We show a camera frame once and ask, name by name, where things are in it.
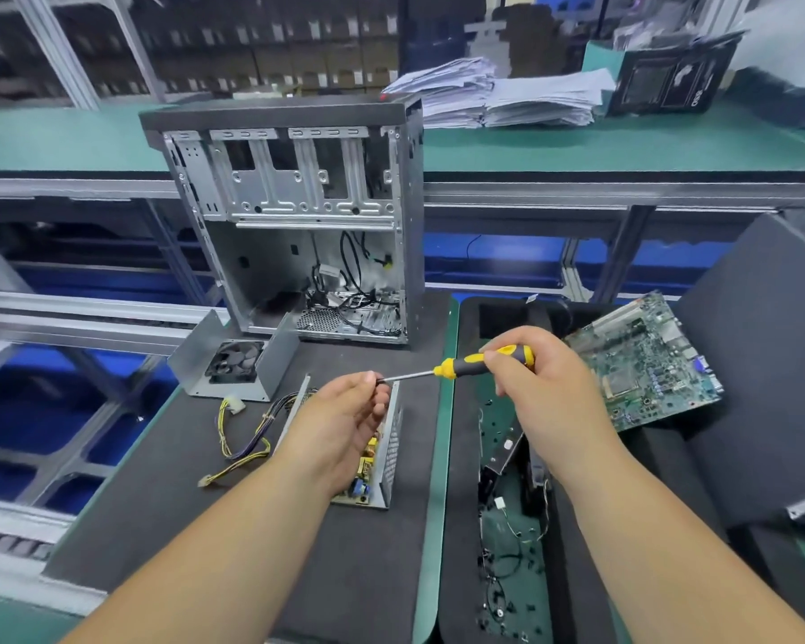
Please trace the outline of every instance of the cooling fan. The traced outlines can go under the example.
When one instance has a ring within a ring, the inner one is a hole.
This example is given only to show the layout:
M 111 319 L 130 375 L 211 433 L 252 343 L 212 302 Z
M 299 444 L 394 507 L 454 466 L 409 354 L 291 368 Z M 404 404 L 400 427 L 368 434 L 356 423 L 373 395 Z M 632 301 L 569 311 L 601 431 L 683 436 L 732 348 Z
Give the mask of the cooling fan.
M 250 384 L 257 378 L 257 361 L 263 351 L 258 341 L 223 343 L 206 368 L 209 384 Z

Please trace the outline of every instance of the yellow screwdriver handle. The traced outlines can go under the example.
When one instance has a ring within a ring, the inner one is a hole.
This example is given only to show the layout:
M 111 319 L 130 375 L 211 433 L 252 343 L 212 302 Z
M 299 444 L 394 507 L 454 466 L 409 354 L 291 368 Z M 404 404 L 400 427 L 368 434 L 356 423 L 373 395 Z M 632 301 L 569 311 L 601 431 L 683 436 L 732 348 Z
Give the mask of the yellow screwdriver handle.
M 499 347 L 498 352 L 513 357 L 516 361 L 521 361 L 526 367 L 531 369 L 534 367 L 534 351 L 530 349 L 530 346 L 504 346 Z M 456 379 L 468 375 L 482 375 L 487 373 L 488 370 L 486 362 L 483 361 L 483 353 L 468 355 L 464 359 L 448 358 L 441 362 L 441 366 L 432 368 L 433 373 L 447 379 Z

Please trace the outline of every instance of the left hand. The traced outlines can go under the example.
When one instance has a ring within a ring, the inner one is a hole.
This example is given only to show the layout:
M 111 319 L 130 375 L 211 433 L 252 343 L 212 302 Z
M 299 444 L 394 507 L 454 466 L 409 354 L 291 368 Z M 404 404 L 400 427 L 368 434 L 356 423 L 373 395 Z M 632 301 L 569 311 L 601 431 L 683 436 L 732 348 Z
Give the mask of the left hand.
M 378 377 L 370 371 L 332 379 L 304 403 L 280 443 L 277 456 L 306 469 L 329 499 L 352 483 L 385 417 L 390 389 L 376 386 Z

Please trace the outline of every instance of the green circuit board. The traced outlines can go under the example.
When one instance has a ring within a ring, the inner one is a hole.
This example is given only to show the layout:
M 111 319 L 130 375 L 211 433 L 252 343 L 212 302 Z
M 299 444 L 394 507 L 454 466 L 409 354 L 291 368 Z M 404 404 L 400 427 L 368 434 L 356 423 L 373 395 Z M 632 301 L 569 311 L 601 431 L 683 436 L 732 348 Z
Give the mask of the green circuit board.
M 724 389 L 659 292 L 565 339 L 597 377 L 617 431 L 716 402 Z

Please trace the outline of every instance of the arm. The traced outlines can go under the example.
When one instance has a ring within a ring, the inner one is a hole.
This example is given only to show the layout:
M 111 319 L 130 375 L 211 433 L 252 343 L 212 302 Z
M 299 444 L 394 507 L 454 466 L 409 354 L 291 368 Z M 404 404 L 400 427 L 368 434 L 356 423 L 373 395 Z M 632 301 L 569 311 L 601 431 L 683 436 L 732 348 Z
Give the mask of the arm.
M 489 352 L 531 346 L 532 373 Z M 566 488 L 633 641 L 805 642 L 805 622 L 623 446 L 590 370 L 567 345 L 523 327 L 485 346 L 531 446 Z
M 354 478 L 387 402 L 375 373 L 329 382 L 298 412 L 273 458 L 176 536 L 64 644 L 265 641 L 330 498 Z

